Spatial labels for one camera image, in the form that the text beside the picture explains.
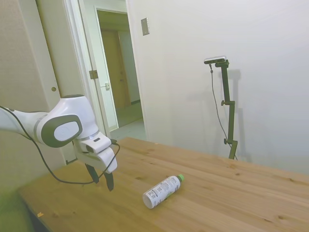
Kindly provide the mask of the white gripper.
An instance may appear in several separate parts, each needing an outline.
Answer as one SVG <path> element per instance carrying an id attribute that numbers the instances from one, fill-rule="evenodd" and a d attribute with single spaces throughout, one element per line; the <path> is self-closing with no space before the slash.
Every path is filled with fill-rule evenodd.
<path id="1" fill-rule="evenodd" d="M 117 161 L 114 158 L 114 151 L 110 147 L 111 141 L 75 141 L 74 148 L 76 157 L 85 163 L 88 173 L 94 183 L 99 182 L 99 176 L 95 168 L 104 171 L 108 167 L 104 177 L 109 191 L 114 189 L 112 172 L 117 168 Z"/>

